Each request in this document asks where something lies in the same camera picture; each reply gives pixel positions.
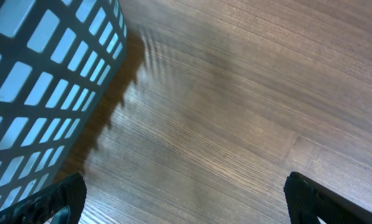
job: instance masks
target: wooden floor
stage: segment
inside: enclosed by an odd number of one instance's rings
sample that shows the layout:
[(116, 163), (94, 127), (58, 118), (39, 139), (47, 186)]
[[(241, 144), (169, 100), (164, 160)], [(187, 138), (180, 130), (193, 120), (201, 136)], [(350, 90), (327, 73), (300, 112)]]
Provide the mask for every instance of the wooden floor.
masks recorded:
[(128, 57), (57, 176), (82, 223), (289, 223), (292, 170), (372, 211), (372, 0), (120, 3)]

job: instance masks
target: gray perforated bin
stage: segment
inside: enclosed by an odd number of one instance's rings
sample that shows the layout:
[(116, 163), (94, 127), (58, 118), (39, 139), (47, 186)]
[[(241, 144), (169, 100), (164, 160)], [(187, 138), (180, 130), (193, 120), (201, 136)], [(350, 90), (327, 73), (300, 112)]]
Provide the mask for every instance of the gray perforated bin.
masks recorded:
[(51, 183), (126, 33), (117, 0), (0, 0), (0, 210)]

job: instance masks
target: wood grain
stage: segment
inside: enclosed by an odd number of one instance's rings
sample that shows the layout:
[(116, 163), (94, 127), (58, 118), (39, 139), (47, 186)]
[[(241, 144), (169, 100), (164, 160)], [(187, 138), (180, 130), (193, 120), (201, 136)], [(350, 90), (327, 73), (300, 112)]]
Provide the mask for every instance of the wood grain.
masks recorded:
[(120, 1), (128, 57), (56, 179), (82, 223), (289, 223), (299, 171), (372, 211), (372, 0)]

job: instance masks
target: mesh wastebasket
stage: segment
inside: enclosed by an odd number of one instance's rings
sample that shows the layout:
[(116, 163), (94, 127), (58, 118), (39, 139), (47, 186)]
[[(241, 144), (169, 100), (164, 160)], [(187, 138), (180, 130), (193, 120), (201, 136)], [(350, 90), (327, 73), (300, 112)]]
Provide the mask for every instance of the mesh wastebasket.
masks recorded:
[(126, 36), (118, 0), (0, 0), (0, 210), (51, 183)]

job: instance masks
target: black object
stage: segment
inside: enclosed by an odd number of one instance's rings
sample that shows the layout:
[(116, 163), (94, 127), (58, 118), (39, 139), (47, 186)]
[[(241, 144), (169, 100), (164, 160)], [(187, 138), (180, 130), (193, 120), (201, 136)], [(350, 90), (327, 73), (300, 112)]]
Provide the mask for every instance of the black object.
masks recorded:
[(0, 223), (78, 223), (84, 208), (86, 186), (81, 174), (37, 192), (0, 211)]
[(292, 224), (372, 223), (372, 213), (298, 172), (284, 186)]

